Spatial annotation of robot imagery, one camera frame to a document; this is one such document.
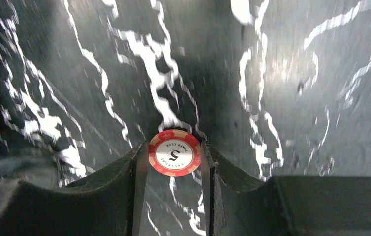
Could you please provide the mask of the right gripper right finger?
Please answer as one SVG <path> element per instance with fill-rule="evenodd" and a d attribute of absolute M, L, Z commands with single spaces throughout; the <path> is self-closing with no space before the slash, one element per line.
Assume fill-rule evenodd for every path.
<path fill-rule="evenodd" d="M 209 236 L 371 236 L 371 177 L 260 181 L 202 143 Z"/>

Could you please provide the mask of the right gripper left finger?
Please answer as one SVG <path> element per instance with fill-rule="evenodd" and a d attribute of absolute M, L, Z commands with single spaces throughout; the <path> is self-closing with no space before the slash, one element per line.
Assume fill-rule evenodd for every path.
<path fill-rule="evenodd" d="M 64 188 L 0 180 L 0 236 L 139 235 L 148 146 Z"/>

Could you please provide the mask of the red white poker chip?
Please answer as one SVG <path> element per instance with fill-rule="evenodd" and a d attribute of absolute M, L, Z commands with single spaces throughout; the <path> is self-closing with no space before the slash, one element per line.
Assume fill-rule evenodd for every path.
<path fill-rule="evenodd" d="M 155 135 L 148 150 L 150 165 L 166 176 L 186 176 L 201 164 L 199 140 L 182 130 L 165 130 Z"/>

